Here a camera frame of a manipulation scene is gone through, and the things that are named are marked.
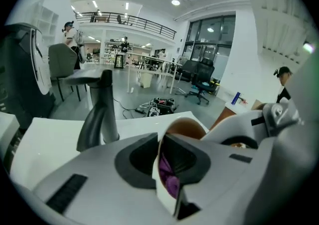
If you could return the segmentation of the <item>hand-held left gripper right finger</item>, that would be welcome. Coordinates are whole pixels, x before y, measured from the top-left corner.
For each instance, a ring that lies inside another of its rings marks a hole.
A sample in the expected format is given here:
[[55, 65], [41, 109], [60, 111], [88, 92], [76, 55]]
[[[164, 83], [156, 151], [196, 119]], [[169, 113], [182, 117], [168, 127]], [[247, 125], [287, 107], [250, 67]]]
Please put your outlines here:
[[252, 198], [247, 171], [255, 154], [255, 150], [166, 134], [164, 160], [169, 171], [164, 186], [175, 199], [164, 224], [246, 225]]

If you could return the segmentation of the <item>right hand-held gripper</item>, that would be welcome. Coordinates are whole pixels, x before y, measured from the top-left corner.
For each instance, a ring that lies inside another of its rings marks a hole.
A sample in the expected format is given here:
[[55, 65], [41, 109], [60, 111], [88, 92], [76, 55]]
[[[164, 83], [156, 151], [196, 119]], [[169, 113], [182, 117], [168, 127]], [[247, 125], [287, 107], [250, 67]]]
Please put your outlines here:
[[278, 136], [288, 126], [302, 122], [292, 100], [266, 103], [255, 110], [246, 110], [229, 116], [210, 130], [202, 141], [212, 141], [230, 146], [244, 143], [250, 149], [258, 149], [262, 141]]

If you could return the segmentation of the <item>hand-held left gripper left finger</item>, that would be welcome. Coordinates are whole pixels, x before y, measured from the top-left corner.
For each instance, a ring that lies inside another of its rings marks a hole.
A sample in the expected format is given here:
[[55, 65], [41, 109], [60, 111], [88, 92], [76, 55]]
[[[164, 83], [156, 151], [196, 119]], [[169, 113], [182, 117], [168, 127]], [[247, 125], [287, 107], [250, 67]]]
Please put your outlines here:
[[34, 194], [72, 224], [172, 225], [152, 178], [157, 133], [90, 148], [46, 176]]

